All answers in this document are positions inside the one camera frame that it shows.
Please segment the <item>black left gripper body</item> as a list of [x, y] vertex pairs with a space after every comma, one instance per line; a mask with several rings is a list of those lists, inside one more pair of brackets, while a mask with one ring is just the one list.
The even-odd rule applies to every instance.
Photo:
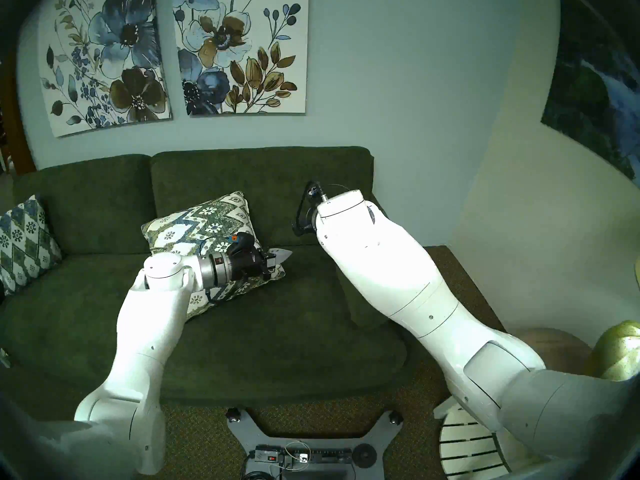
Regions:
[[267, 264], [266, 252], [255, 246], [241, 248], [240, 246], [228, 247], [228, 261], [230, 273], [228, 279], [239, 281], [248, 278], [262, 278], [261, 264]]

